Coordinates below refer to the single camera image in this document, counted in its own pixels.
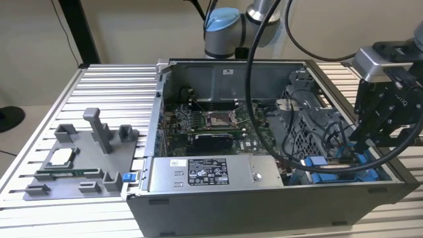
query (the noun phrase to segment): black pole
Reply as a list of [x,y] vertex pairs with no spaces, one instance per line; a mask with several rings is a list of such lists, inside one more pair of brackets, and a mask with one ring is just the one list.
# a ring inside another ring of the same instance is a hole
[[100,63],[80,0],[58,0],[82,63]]

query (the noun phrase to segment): black stand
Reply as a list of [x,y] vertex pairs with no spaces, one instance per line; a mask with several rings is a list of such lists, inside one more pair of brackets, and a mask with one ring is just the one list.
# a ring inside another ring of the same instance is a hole
[[18,107],[0,108],[0,132],[16,127],[25,119],[25,112]]

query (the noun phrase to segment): computer chassis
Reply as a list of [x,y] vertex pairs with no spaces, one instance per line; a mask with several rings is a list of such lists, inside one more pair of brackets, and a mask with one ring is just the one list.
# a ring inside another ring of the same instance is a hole
[[[275,160],[247,118],[245,61],[170,59],[157,69],[144,168],[126,196],[144,236],[347,226],[419,186],[397,159],[361,173],[329,176]],[[313,61],[256,60],[251,80],[257,127],[280,154],[284,146],[297,163],[329,168],[385,153],[371,147],[353,155],[356,160],[339,159],[347,152],[337,146],[340,131],[352,133],[356,115]]]

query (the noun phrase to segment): sticker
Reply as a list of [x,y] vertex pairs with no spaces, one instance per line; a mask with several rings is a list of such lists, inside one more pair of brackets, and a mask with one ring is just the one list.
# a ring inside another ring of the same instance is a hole
[[191,186],[227,185],[229,184],[227,170],[225,159],[188,160],[188,184]]
[[229,75],[233,74],[233,70],[232,69],[224,69],[223,70],[223,75]]
[[187,160],[170,160],[170,167],[185,167]]

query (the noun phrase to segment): white wall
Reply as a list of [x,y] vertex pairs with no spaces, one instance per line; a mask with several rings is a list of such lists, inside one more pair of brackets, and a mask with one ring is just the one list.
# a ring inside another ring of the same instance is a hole
[[[199,1],[207,9],[207,0]],[[221,0],[244,11],[251,0]],[[203,21],[181,0],[84,0],[102,62],[154,63],[158,58],[203,58]],[[259,56],[271,57],[272,48]]]
[[[81,2],[104,63],[203,57],[201,20],[187,1]],[[251,2],[221,0],[219,7],[243,11]],[[375,41],[408,38],[421,10],[423,0],[297,0],[292,33],[312,52],[336,57]],[[0,106],[50,104],[76,65],[49,0],[0,0],[0,32]],[[257,57],[269,58],[272,50],[260,49]],[[305,58],[291,42],[276,55]]]
[[[412,37],[423,0],[297,0],[291,32],[312,53],[337,58],[377,41]],[[281,58],[311,59],[287,40]]]
[[1,0],[0,106],[50,104],[74,69],[49,0]]

